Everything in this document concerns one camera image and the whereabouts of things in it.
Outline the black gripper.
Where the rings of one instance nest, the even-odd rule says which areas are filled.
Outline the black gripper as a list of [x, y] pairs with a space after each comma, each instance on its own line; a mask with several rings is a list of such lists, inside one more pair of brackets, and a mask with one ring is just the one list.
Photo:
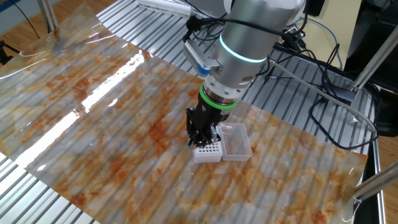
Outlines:
[[185, 110], [187, 114], [188, 148], [205, 147], [219, 142], [220, 135], [216, 130], [216, 125], [226, 121], [231, 114], [231, 110], [223, 111], [208, 105], [204, 105], [204, 107], [205, 111], [202, 109], [202, 105]]

